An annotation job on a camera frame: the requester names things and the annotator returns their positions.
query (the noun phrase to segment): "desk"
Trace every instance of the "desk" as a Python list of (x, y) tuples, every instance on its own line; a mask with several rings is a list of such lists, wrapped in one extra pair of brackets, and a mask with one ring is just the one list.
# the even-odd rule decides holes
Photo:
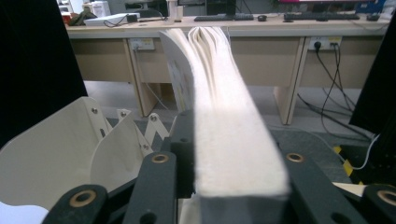
[[(281, 120), (290, 124), (299, 87), (328, 87), (314, 51), (308, 50), (311, 36), (342, 36), (341, 73), (344, 88), (361, 88), (374, 61), (388, 21), (295, 21), (281, 16), (258, 21), (137, 22), (121, 27), (67, 27), (78, 65), (86, 80), (127, 81), (134, 85), (142, 116), (157, 103), (149, 90), (170, 83), (159, 31), (194, 26), (220, 26), (231, 38), (235, 62), (248, 85), (275, 86), (274, 95)], [(155, 50), (131, 50), (128, 39), (153, 38)], [(334, 54), (320, 53), (333, 74)]]

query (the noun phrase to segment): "power socket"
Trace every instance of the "power socket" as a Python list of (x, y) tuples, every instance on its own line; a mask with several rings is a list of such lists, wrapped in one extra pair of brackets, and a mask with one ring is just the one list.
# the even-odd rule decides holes
[(129, 44), (132, 49), (155, 49), (152, 38), (130, 38)]
[(316, 50), (315, 43), (320, 42), (319, 50), (330, 50), (334, 49), (332, 44), (338, 44), (341, 46), (341, 36), (311, 36), (311, 41), (309, 42), (308, 49)]

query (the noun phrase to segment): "gray floor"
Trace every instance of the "gray floor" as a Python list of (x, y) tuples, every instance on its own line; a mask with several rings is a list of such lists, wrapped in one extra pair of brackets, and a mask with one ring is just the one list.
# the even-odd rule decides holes
[[(147, 118), (141, 118), (138, 113), (137, 103), (134, 96), (134, 89), (131, 84), (119, 83), (119, 82), (96, 82), (96, 81), (85, 81), (89, 96), (94, 98), (102, 107), (107, 118), (116, 118), (116, 109), (125, 108), (134, 112), (136, 119), (146, 120)], [(326, 133), (325, 128), (321, 122), (320, 115), (312, 112), (301, 100), (298, 100), (294, 110), (294, 116), (291, 125), (282, 125), (278, 110), (273, 95), (273, 87), (259, 87), (249, 86), (249, 92), (256, 103), (259, 111), (261, 112), (265, 122), (269, 127), (282, 127), (282, 128), (297, 128), (303, 129), (308, 132), (315, 133)], [(300, 89), (300, 95), (312, 105), (322, 107), (326, 100), (326, 94), (321, 88), (303, 88)], [(346, 90), (346, 94), (349, 98), (356, 102), (360, 90)], [(339, 91), (332, 91), (331, 97), (337, 104), (345, 106), (345, 100)], [(165, 109), (161, 104), (157, 104), (152, 112), (157, 113), (164, 122), (172, 122), (174, 117), (177, 115), (177, 107), (175, 102), (165, 101), (162, 103), (169, 109)], [(349, 113), (345, 109), (333, 101), (328, 100), (326, 109), (336, 110), (343, 113)], [(347, 124), (349, 116), (332, 114), (340, 122)], [(328, 120), (323, 120), (326, 129), (330, 133), (335, 134), (352, 134), (350, 130)]]

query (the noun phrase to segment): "bolt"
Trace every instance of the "bolt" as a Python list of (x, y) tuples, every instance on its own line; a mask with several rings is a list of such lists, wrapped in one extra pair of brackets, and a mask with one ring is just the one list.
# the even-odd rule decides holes
[(157, 121), (157, 117), (155, 117), (154, 115), (151, 115), (149, 118), (150, 118), (151, 121), (153, 121), (153, 122)]

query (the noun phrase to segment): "open book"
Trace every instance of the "open book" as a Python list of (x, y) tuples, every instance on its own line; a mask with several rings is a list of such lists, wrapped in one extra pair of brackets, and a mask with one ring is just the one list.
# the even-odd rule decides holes
[(288, 198), (286, 168), (219, 27), (161, 33), (177, 107), (193, 109), (203, 223), (268, 223)]

